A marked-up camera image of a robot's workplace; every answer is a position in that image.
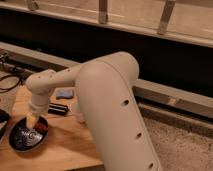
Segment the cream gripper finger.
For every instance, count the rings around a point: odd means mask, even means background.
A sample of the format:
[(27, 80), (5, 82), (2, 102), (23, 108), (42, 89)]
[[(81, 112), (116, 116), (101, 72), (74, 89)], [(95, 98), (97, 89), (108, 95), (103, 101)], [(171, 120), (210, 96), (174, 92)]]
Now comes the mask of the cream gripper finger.
[(28, 113), (26, 115), (26, 127), (28, 129), (33, 129), (36, 125), (36, 123), (39, 120), (39, 115), (38, 114), (32, 114), (32, 113)]

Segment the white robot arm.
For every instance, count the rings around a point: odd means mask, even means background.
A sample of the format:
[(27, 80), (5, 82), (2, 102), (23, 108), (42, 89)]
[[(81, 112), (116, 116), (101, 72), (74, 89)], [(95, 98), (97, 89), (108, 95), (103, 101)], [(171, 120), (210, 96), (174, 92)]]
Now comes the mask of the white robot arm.
[(133, 94), (138, 76), (138, 62), (127, 52), (33, 74), (26, 81), (32, 93), (27, 126), (47, 112), (56, 88), (73, 86), (106, 171), (163, 171)]

